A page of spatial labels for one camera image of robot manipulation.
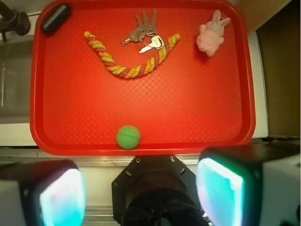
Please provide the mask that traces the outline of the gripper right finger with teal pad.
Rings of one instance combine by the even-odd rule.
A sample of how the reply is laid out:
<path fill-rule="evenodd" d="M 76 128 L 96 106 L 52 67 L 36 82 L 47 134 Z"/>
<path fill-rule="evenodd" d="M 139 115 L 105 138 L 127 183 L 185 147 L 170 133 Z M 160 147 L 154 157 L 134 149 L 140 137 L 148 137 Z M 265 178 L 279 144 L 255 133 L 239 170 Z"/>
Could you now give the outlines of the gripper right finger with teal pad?
<path fill-rule="evenodd" d="M 215 226 L 298 226 L 301 147 L 207 148 L 199 157 L 196 189 L 202 209 Z"/>

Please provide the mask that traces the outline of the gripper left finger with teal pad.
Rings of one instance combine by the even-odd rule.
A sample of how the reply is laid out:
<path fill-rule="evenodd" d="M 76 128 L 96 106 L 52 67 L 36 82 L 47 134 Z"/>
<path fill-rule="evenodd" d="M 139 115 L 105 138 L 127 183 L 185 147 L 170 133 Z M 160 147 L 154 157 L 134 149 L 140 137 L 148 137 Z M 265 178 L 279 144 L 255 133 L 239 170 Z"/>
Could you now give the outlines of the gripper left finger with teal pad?
<path fill-rule="evenodd" d="M 74 162 L 1 164 L 2 226 L 80 226 L 85 208 L 85 180 Z"/>

